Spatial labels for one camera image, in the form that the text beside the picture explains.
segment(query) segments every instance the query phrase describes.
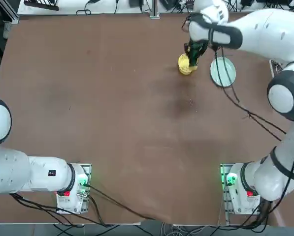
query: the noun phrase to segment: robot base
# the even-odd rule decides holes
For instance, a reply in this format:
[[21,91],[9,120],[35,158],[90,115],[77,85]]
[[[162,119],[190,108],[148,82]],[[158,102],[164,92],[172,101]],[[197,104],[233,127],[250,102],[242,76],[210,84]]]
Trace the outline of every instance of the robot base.
[[226,176],[226,183],[230,193],[234,214],[252,214],[255,208],[260,204],[260,195],[249,196],[245,191],[241,181],[241,168],[243,163],[234,164],[228,175]]
[[[71,163],[75,170],[75,181],[72,190],[65,193],[64,196],[56,194],[57,207],[62,208],[75,214],[88,212],[89,201],[88,194],[90,189],[82,184],[90,184],[91,180],[91,164]],[[57,213],[68,214],[65,211],[58,210]]]

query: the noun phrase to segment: metal plate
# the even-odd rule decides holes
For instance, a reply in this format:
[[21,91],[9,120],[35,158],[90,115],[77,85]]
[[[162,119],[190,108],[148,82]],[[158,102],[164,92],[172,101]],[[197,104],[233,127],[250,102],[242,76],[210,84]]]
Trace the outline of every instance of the metal plate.
[[[88,176],[88,185],[91,185],[91,171],[92,171],[92,164],[91,163],[78,163],[83,169],[86,175]],[[90,193],[90,188],[86,188],[86,193]],[[89,199],[85,198],[82,203],[81,213],[88,212],[89,209]]]
[[226,225],[230,225],[230,217],[229,214],[234,214],[233,205],[231,201],[231,196],[228,190],[228,187],[225,186],[225,179],[230,172],[231,167],[233,164],[220,164],[220,174],[221,174],[221,183],[223,189],[223,200],[224,200],[224,207],[225,207],[225,218],[226,218]]

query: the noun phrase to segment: floor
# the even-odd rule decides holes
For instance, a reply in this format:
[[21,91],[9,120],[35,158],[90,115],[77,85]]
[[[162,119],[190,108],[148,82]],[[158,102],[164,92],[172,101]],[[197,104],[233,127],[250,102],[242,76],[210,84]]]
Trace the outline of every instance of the floor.
[[[158,221],[146,221],[141,224],[141,227],[151,233],[153,236],[160,235],[161,223]],[[169,234],[168,227],[166,228],[166,234]],[[84,228],[80,229],[70,229],[68,231],[72,236],[96,236],[104,232],[104,229],[101,226],[97,225],[86,225]],[[196,234],[199,236],[210,236],[214,229],[207,227],[202,232]],[[21,235],[21,236],[56,236],[60,233],[53,225],[0,225],[0,236],[9,236],[9,235]],[[111,230],[110,232],[104,234],[105,236],[146,236],[147,233],[141,231],[135,226],[131,225],[122,225],[118,228]],[[256,233],[247,230],[236,230],[236,231],[221,231],[218,230],[214,233],[214,236],[253,236]],[[268,226],[266,230],[259,234],[261,236],[294,236],[294,228],[276,228]]]

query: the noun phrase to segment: wire bundle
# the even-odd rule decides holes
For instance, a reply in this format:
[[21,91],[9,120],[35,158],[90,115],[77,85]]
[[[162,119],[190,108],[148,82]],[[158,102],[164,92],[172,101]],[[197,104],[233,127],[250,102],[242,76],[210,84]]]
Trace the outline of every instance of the wire bundle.
[[193,236],[199,234],[201,231],[203,231],[206,227],[209,226],[199,226],[191,230],[187,230],[186,227],[183,226],[175,226],[171,225],[170,232],[166,232],[165,230],[166,223],[162,223],[161,229],[160,229],[160,236]]
[[[96,189],[95,187],[92,187],[91,185],[88,185],[88,184],[84,184],[84,186],[87,186],[93,190],[95,190],[97,193],[99,193],[100,195],[104,196],[105,199],[108,199],[109,201],[111,201],[113,204],[119,206],[119,207],[122,207],[126,210],[128,210],[129,212],[139,216],[139,217],[142,217],[144,219],[149,219],[149,220],[153,220],[153,218],[151,217],[147,217],[147,216],[144,216],[134,210],[132,210],[131,208],[125,206],[124,204],[120,203],[119,201],[109,197],[108,195],[106,195],[105,193],[103,193],[102,191]],[[69,234],[67,231],[71,228],[82,228],[83,226],[82,225],[76,225],[76,224],[73,224],[71,221],[69,221],[67,219],[67,217],[63,214],[60,214],[58,213],[57,211],[64,211],[66,213],[69,213],[69,214],[72,214],[78,218],[81,218],[83,220],[87,220],[91,223],[95,223],[95,224],[98,224],[98,225],[101,225],[101,226],[104,226],[106,228],[110,228],[108,230],[106,230],[105,232],[99,234],[99,235],[102,235],[104,233],[107,233],[117,227],[119,227],[119,225],[107,225],[104,223],[103,219],[102,219],[102,216],[99,212],[99,208],[98,208],[98,205],[97,203],[95,202],[94,198],[91,196],[91,195],[88,195],[88,198],[89,200],[93,203],[94,207],[95,207],[95,210],[96,210],[96,213],[97,213],[97,216],[98,216],[98,220],[99,222],[95,221],[95,220],[92,220],[90,218],[87,218],[87,217],[84,217],[84,216],[81,216],[79,214],[76,214],[74,212],[71,212],[71,211],[68,211],[68,210],[65,210],[65,209],[62,209],[62,208],[59,208],[59,207],[56,207],[56,206],[46,206],[46,205],[42,205],[42,204],[39,204],[39,203],[36,203],[36,202],[33,202],[33,201],[30,201],[30,200],[27,200],[25,198],[23,198],[21,195],[17,194],[17,193],[13,193],[13,194],[10,194],[10,196],[15,200],[17,201],[19,204],[25,206],[25,207],[28,207],[28,208],[32,208],[32,209],[36,209],[36,210],[40,210],[40,211],[43,211],[43,212],[46,212],[47,214],[49,214],[51,217],[53,217],[57,222],[59,222],[60,224],[62,225],[66,225],[68,226],[67,229],[65,230],[62,230],[61,228],[59,228],[57,225],[54,225],[54,227],[56,227],[58,230],[61,231],[61,234],[66,234],[66,235],[69,235],[69,236],[72,236],[71,234]],[[139,228],[140,230],[142,230],[143,232],[145,233],[148,233],[149,235],[152,236],[152,234],[150,234],[149,232],[147,232],[146,230],[144,230],[143,228],[139,227],[139,226],[136,226],[137,228]]]

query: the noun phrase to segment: green light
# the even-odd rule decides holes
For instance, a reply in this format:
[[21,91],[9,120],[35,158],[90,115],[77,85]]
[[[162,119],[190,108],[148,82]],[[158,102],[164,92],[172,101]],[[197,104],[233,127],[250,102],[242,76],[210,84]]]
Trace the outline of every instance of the green light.
[[237,175],[234,173],[229,173],[227,175],[227,183],[228,185],[234,185],[237,180]]

